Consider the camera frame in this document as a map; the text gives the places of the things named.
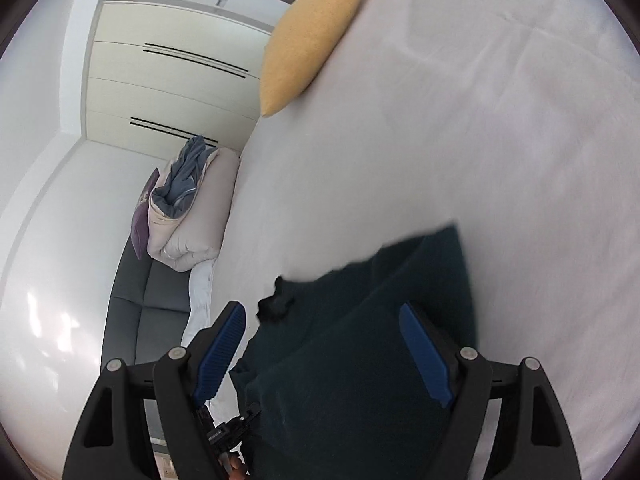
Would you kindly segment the person left hand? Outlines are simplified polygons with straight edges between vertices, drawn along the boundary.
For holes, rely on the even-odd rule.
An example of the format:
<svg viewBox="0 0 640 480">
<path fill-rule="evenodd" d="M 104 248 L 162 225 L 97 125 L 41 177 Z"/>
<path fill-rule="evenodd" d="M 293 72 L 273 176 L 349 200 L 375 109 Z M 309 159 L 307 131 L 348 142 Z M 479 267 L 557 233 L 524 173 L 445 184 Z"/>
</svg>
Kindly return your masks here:
<svg viewBox="0 0 640 480">
<path fill-rule="evenodd" d="M 220 462 L 224 466 L 229 480 L 248 480 L 250 478 L 247 466 L 238 453 L 224 453 L 220 456 Z"/>
</svg>

